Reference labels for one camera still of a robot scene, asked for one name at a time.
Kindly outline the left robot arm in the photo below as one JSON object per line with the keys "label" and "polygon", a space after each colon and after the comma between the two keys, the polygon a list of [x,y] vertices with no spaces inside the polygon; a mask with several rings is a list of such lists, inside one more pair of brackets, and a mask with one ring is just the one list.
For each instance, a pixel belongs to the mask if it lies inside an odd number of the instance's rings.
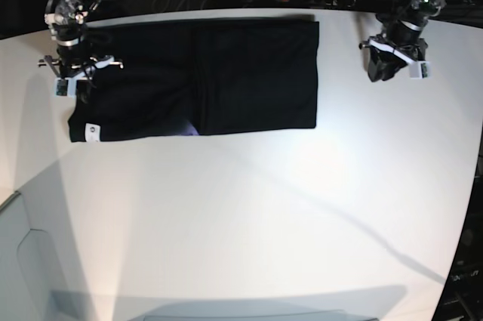
{"label": "left robot arm", "polygon": [[428,45],[421,37],[429,19],[440,14],[445,0],[391,0],[388,13],[376,15],[381,33],[359,44],[369,50],[368,77],[372,82],[388,81],[407,67],[411,79],[430,76],[426,60]]}

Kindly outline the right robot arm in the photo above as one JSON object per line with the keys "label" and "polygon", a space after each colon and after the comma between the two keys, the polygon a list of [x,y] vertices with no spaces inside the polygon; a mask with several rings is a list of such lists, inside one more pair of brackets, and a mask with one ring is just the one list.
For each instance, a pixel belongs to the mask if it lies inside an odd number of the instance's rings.
{"label": "right robot arm", "polygon": [[78,98],[87,103],[94,84],[95,72],[107,66],[124,67],[121,60],[103,54],[100,46],[108,45],[112,36],[88,28],[88,17],[102,0],[49,0],[45,23],[57,45],[57,57],[44,56],[38,66],[47,66],[55,75],[54,94]]}

